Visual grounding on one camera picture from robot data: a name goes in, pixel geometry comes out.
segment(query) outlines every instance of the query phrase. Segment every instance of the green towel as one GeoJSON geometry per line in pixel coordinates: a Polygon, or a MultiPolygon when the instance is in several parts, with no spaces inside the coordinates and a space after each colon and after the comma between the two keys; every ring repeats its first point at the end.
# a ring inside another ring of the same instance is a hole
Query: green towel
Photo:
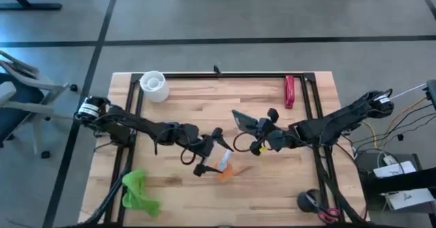
{"type": "Polygon", "coordinates": [[[144,170],[138,169],[126,174],[123,177],[123,184],[127,187],[127,192],[123,197],[124,207],[144,210],[152,217],[159,215],[159,202],[148,198],[145,194],[144,170]]]}

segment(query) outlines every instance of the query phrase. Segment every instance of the white cup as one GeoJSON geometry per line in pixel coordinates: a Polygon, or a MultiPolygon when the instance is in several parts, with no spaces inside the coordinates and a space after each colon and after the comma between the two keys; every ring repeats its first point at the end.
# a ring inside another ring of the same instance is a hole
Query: white cup
{"type": "Polygon", "coordinates": [[[165,76],[158,71],[146,72],[139,83],[145,97],[152,102],[162,102],[170,95],[165,76]]]}

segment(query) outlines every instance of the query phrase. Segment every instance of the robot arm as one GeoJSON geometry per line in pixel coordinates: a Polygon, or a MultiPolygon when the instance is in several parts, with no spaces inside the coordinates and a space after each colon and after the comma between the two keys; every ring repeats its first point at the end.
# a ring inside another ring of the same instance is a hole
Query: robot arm
{"type": "Polygon", "coordinates": [[[109,133],[110,139],[117,146],[130,144],[132,129],[147,134],[154,141],[155,154],[157,154],[157,144],[165,146],[176,144],[184,150],[194,153],[195,156],[201,157],[200,163],[193,171],[197,176],[201,176],[205,172],[220,173],[218,169],[204,164],[211,155],[215,142],[228,150],[232,150],[224,141],[223,130],[220,128],[216,128],[211,135],[199,137],[199,129],[195,125],[177,122],[155,123],[126,112],[123,108],[112,105],[108,99],[101,97],[86,98],[76,112],[75,119],[94,132],[109,133]]]}
{"type": "Polygon", "coordinates": [[[259,121],[233,111],[236,124],[241,131],[255,136],[250,151],[260,155],[262,142],[267,141],[273,150],[279,152],[283,147],[297,148],[306,145],[333,145],[346,130],[354,130],[366,118],[383,118],[391,115],[394,104],[389,100],[389,91],[372,91],[323,118],[302,120],[288,125],[287,130],[275,126],[279,115],[275,109],[268,111],[270,118],[259,121]]]}

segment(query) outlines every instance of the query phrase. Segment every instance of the wooden tabletop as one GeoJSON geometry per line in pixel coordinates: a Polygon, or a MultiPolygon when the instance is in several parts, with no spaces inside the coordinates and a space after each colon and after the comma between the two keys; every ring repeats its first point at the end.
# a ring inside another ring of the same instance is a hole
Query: wooden tabletop
{"type": "MultiPolygon", "coordinates": [[[[130,75],[117,73],[112,77],[109,99],[125,105],[130,75]]],[[[331,72],[315,73],[324,114],[338,110],[340,103],[331,72]]],[[[178,121],[197,125],[200,133],[210,134],[221,127],[225,140],[231,144],[239,133],[231,110],[235,109],[254,118],[266,117],[269,108],[276,108],[280,118],[278,126],[306,119],[301,84],[296,80],[296,101],[292,110],[283,106],[284,86],[280,78],[220,78],[219,80],[168,80],[170,96],[163,103],[144,99],[141,116],[155,122],[178,121]]],[[[98,140],[97,145],[108,139],[98,140]]],[[[242,136],[239,148],[248,148],[253,138],[242,136]]],[[[340,140],[351,153],[349,144],[340,140]]],[[[231,158],[236,175],[227,182],[220,182],[215,174],[202,177],[192,174],[195,163],[183,165],[181,147],[158,146],[154,155],[153,143],[140,133],[134,155],[133,169],[147,172],[146,192],[160,201],[161,214],[151,218],[148,214],[127,210],[124,225],[322,225],[316,214],[301,212],[296,196],[308,189],[318,189],[313,152],[310,148],[283,149],[263,152],[257,157],[249,152],[235,152],[231,158]]],[[[212,165],[223,156],[224,149],[216,145],[207,164],[212,165]]],[[[106,196],[112,175],[115,146],[100,148],[93,157],[85,191],[80,221],[98,207],[106,196]]],[[[191,155],[187,152],[186,161],[191,155]]],[[[351,206],[364,212],[364,197],[356,168],[340,149],[333,151],[339,187],[351,206]]],[[[119,207],[115,201],[114,220],[119,207]]]]}

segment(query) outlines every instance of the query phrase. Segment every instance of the table leg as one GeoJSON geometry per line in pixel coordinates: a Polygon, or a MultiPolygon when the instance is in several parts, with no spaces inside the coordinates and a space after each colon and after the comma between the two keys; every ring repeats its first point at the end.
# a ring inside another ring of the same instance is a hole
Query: table leg
{"type": "Polygon", "coordinates": [[[60,3],[29,3],[27,0],[17,0],[18,3],[2,3],[0,10],[60,10],[60,3]]]}

